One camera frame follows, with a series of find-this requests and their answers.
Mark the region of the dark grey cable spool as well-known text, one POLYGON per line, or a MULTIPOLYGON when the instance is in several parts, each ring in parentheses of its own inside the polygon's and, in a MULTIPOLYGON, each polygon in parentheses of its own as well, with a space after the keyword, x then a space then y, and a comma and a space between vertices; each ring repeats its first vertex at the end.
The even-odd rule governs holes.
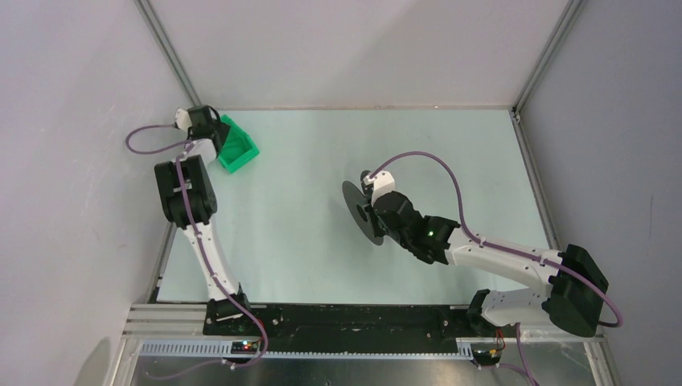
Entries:
POLYGON ((385 233, 370 205, 369 198, 351 181, 342 183, 342 193, 353 220, 360 231, 374 244, 384 243, 385 233))

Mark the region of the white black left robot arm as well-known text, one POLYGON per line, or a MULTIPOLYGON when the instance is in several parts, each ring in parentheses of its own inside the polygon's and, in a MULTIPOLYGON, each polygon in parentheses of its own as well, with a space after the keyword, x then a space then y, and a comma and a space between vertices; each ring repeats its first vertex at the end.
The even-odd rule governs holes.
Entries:
POLYGON ((207 323, 223 323, 233 334, 251 331, 254 313, 228 267, 216 233, 218 210, 207 167, 215 162, 228 139, 230 126, 209 105, 175 114, 175 126, 187 140, 175 159, 154 166, 162 211, 190 242, 206 281, 207 323))

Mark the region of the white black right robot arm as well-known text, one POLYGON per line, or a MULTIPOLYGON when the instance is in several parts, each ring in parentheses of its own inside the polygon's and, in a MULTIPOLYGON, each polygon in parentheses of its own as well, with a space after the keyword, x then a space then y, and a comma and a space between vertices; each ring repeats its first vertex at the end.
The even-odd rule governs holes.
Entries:
POLYGON ((464 265, 505 277, 523 289, 480 289, 466 312, 470 330, 488 336, 498 327, 550 322, 583 338, 595 336, 609 283, 586 249, 533 249, 495 244, 468 236, 462 224, 422 216, 399 192, 372 202, 366 195, 347 201, 361 232, 376 245, 388 237, 419 261, 464 265))

